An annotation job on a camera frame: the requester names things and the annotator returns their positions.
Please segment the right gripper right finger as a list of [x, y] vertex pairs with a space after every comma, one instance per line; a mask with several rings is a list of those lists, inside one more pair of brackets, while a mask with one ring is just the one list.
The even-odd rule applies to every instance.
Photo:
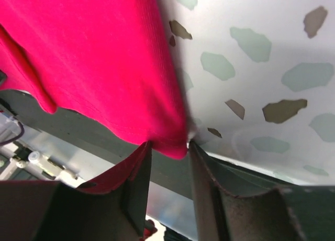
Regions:
[[334, 240], [334, 187], [301, 186], [188, 148], [199, 240]]

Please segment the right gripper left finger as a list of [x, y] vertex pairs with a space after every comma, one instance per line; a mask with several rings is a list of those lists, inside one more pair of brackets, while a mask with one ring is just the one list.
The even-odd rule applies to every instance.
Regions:
[[78, 188], [1, 182], [1, 240], [139, 240], [144, 235], [152, 145]]

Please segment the crimson red t-shirt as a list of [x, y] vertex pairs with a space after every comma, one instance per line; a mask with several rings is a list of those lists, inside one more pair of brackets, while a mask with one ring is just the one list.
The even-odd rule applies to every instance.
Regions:
[[3, 89], [79, 112], [132, 144], [187, 152], [184, 103], [157, 0], [1, 0]]

